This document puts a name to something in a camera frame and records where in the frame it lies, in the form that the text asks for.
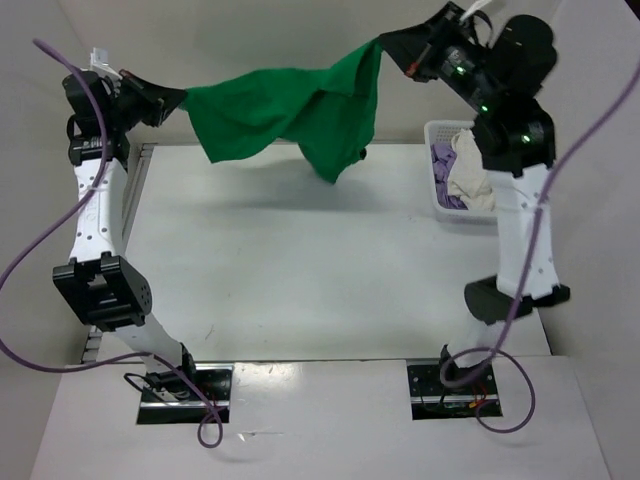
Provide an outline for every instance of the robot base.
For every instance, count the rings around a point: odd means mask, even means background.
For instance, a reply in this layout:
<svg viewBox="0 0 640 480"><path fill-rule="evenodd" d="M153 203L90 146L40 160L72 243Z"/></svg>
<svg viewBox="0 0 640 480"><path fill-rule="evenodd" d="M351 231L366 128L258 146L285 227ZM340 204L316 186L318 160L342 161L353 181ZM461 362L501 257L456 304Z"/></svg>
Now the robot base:
<svg viewBox="0 0 640 480"><path fill-rule="evenodd" d="M476 384L457 391L440 383L439 360L407 361L413 420L469 418L483 401L492 401L480 410L481 417L501 417L498 388L491 366Z"/></svg>
<svg viewBox="0 0 640 480"><path fill-rule="evenodd" d="M194 383L218 407L222 423L229 423L232 376L233 364L196 364ZM144 389L140 399L137 424L200 423L207 413L202 401L193 393L189 398L178 401L164 391Z"/></svg>

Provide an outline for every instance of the cable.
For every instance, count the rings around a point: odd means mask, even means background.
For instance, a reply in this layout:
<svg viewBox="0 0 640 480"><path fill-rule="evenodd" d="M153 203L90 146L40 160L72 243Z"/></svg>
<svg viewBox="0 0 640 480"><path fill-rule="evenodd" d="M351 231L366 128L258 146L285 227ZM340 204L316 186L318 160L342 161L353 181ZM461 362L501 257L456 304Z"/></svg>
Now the cable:
<svg viewBox="0 0 640 480"><path fill-rule="evenodd" d="M471 17L474 13L476 13L481 8L484 8L487 5L489 5L492 1L493 0L478 0L477 2L475 2L473 5L469 7L469 9L466 12L462 14L462 16L460 17L460 23L464 23L466 19Z"/></svg>
<svg viewBox="0 0 640 480"><path fill-rule="evenodd" d="M496 358L496 355L498 353L503 355L503 356L505 356L509 360L511 360L514 363L514 365L518 368L518 370L520 370L520 373L522 373L522 376L524 377L524 379L527 382L527 385L529 386L529 389L531 391L531 406L532 406L532 408L531 408L531 410L529 412L529 415L527 415L527 418L525 419L525 421L523 421L520 424L518 424L517 427L506 429L506 430L499 430L499 429L495 429L493 427L489 427L484 422L479 420L480 424L483 427L487 428L488 430L490 430L492 432L495 432L495 433L512 433L512 432L515 432L517 430L520 430L527 423L529 423L529 420L531 420L531 417L533 416L533 411L535 410L535 392L533 390L533 384L531 383L531 379L529 378L527 373L524 371L524 368L522 368L522 366L518 363L518 361L515 358L513 358L512 356L510 356L507 353L503 352L501 350L501 348L504 345L504 342L507 339L507 336L509 335L509 330L511 329L511 326L513 325L513 322L515 321L516 312L518 311L518 307L520 305L520 301L522 300L522 293L524 291L524 286L526 285L527 280L529 278L529 270L530 270L531 263L532 263L532 260L533 260L533 254L535 252L535 247L536 247L536 244L538 242L538 236L540 234L540 226L541 226L541 223L542 223L542 214L543 214L542 206L548 202L548 200L549 200L549 191L551 190L551 187L555 183L555 181L556 181L558 175L560 174L560 172L564 169L564 167L566 167L566 165L569 162L569 160L620 109L620 107L629 98L629 95L631 95L631 92L637 86L638 81L640 81L640 61L638 62L638 65L636 66L636 69L635 69L631 79L629 80L629 83L627 83L627 85L623 88L622 92L620 93L618 98L615 100L615 102L613 102L613 104L605 111L605 113L600 118L598 118L598 120L596 120L596 122L594 122L594 124L585 133L583 133L582 136L580 138L578 138L578 140L576 140L576 142L569 148L569 150L567 150L567 152L560 158L560 160L558 160L558 162L556 162L555 166L550 170L549 175L547 176L547 179L546 179L544 185L542 186L542 190L540 191L540 198L539 198L538 204L536 206L536 212L535 212L534 219L533 219L533 226L532 226L532 229L531 229L531 240L529 241L529 247L527 249L527 255L525 257L524 265L522 267L522 273L520 274L520 280L518 281L518 287L516 289L516 294L513 297L513 301L511 302L511 307L509 308L509 313L507 314L507 318L505 320L504 328L502 329L502 332L500 333L500 337L498 338L498 341L496 342L495 346L491 347L491 348L489 348L489 347L487 347L487 348L472 348L472 349L468 349L468 350L463 350L463 351L458 352L455 355L451 356L446 361L444 361L443 364L442 364L442 367L440 369L440 381L442 382L442 384L444 386L449 387L449 388L460 388L460 387L464 387L466 385L475 383L475 381L482 375L484 369L491 363L491 361L494 358ZM463 357L463 356L468 355L470 353L476 353L476 352L489 352L489 355L487 356L487 358L485 358L476 368L474 368L466 376L464 376L464 377L462 377L462 378L460 378L458 380L454 380L454 381L449 381L449 380L447 380L445 378L445 373L446 373L447 369L451 366L451 364L453 362L455 362L460 357Z"/></svg>
<svg viewBox="0 0 640 480"><path fill-rule="evenodd" d="M77 67L73 66L71 63L69 63L67 59L65 59L60 53L58 53L54 48L52 48L42 40L34 39L33 43L36 47L38 47L44 53L49 55L55 61L64 65L67 68L67 70L69 70L71 74L74 77L76 77L76 79L78 80L78 83L80 84L80 86L82 87L82 90L87 95L87 98L89 99L89 102L91 103L91 106L93 107L93 110L98 119L98 125L100 127L100 139L102 142L102 151L101 151L102 157L100 162L100 168L98 169L96 178L94 179L91 185L91 188L87 191L87 193L67 213L65 213L62 217L60 217L59 220L55 221L49 228L47 228L42 234L40 234L35 240L33 240L33 242L27 245L27 247L25 247L25 249L22 250L22 252L20 252L11 263L9 263L9 265L2 272L2 274L0 274L0 292L2 291L5 284L7 283L7 280L9 279L11 274L14 272L14 270L18 267L18 265L20 265L22 261L38 245L40 245L44 240L46 240L53 232L55 232L58 228L60 228L60 226L62 226L67 220L73 217L80 209L82 209L91 200L91 198L95 194L95 188L97 188L100 185L100 182L102 181L102 177L104 176L104 173L107 168L107 129L105 127L104 117L102 116L102 112L100 111L98 102L96 101L95 97L91 93L89 86L82 78L82 75L80 75L80 70ZM187 378L187 376L182 371L178 370L178 368L173 366L170 362L168 362L167 360L165 360L159 355L156 355L150 352L128 353L125 355L119 355L117 357L110 358L108 360L95 362L89 365L80 365L77 367L61 368L61 367L47 367L44 365L39 365L37 363L33 363L27 359L22 358L20 355L18 355L13 350L11 350L9 346L2 340L2 338L0 338L0 351L4 353L7 357L9 357L11 360L18 363L19 365L22 365L23 367L26 367L38 372L43 372L43 373L59 373L59 374L84 372L87 370L92 370L94 368L101 367L103 365L112 365L114 363L118 363L118 362L121 362L122 360L127 360L130 358L152 357L154 360L163 364L165 367L171 370L178 378L180 378L180 380L182 380L185 383L185 385L190 390L192 390L193 393L195 393L198 396L198 398L204 403L205 407L207 408L209 413L207 413L207 415L205 415L205 417L202 419L202 421L198 425L198 430L197 430L197 437L198 437L198 442L200 442L200 445L202 445L205 448L215 448L218 445L220 445L220 443L222 442L222 436L223 436L222 419L220 418L220 415L218 414L217 409L211 404L211 402L207 399L207 397L205 397L205 395L200 391L200 389L196 387L193 384L193 382L189 380L189 378ZM218 425L218 438L213 443L207 443L202 438L202 432L203 432L204 426L208 423L211 423L212 421L215 421Z"/></svg>
<svg viewBox="0 0 640 480"><path fill-rule="evenodd" d="M147 380L144 376L142 375L138 375L137 373L125 373L122 376L123 380L125 382L127 382L129 385L131 385L131 387L133 387L134 390L137 390L138 392L140 392L142 395L144 395L145 393L148 393L149 395L151 395L154 400L156 400L157 402L160 403L167 403L166 400L164 398L162 398L160 395L158 395L155 391L154 391L154 387L153 385L151 385L149 383L149 380ZM142 380L144 383L142 384L142 386L138 385L136 382L134 382L132 380L132 378L139 378L140 380Z"/></svg>

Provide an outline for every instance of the beige cloth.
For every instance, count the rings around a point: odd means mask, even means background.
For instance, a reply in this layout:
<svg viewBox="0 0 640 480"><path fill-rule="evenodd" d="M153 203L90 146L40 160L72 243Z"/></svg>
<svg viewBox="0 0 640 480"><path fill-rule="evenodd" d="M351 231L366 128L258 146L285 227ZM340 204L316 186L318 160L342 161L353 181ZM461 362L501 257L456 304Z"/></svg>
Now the beige cloth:
<svg viewBox="0 0 640 480"><path fill-rule="evenodd" d="M447 180L447 193L460 197L469 210L493 210L496 198L471 130L457 133L451 139L451 148L457 158Z"/></svg>

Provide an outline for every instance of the white wall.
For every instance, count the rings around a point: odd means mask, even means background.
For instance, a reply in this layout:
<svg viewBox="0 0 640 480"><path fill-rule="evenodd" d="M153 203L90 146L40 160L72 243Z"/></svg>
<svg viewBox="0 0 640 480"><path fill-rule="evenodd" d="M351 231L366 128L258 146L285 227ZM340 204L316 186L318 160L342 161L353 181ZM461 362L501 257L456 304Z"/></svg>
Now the white wall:
<svg viewBox="0 0 640 480"><path fill-rule="evenodd" d="M565 0L560 63L541 95L564 152L613 102L640 59L623 0ZM614 479L640 471L640 90L579 152L553 193L555 258L573 289L546 312L554 352L573 357Z"/></svg>
<svg viewBox="0 0 640 480"><path fill-rule="evenodd" d="M74 201L67 161L70 109L64 68L31 45L39 36L74 62L86 62L57 3L0 1L0 268ZM0 295L0 335L24 356L49 365L77 361L84 329L57 295L51 269L72 242L65 228L37 250ZM29 478L59 377L0 356L0 477Z"/></svg>
<svg viewBox="0 0 640 480"><path fill-rule="evenodd" d="M85 47L102 46L116 68L168 86L209 85L250 70L324 68L380 33L425 21L446 0L60 0ZM468 6L473 0L460 0ZM550 19L560 0L496 0L500 24L516 13ZM405 79L386 58L378 139L420 141L433 119L470 119L441 82ZM140 139L195 142L186 114Z"/></svg>

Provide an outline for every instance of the black bracket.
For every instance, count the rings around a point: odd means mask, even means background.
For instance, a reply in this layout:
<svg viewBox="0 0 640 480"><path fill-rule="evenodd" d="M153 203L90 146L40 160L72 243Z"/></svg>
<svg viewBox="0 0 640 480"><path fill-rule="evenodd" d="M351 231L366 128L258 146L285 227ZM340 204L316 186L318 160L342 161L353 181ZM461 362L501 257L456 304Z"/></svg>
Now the black bracket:
<svg viewBox="0 0 640 480"><path fill-rule="evenodd" d="M471 315L487 325L504 321L513 302L513 298L498 290L497 278L494 275L468 283L464 287L464 300ZM523 297L518 306L516 318L530 315L534 308L554 307L569 301L570 298L571 289L566 285L556 285L549 295L536 300L531 296Z"/></svg>
<svg viewBox="0 0 640 480"><path fill-rule="evenodd" d="M55 267L53 283L83 324L103 332L142 326L151 313L149 283L119 255Z"/></svg>

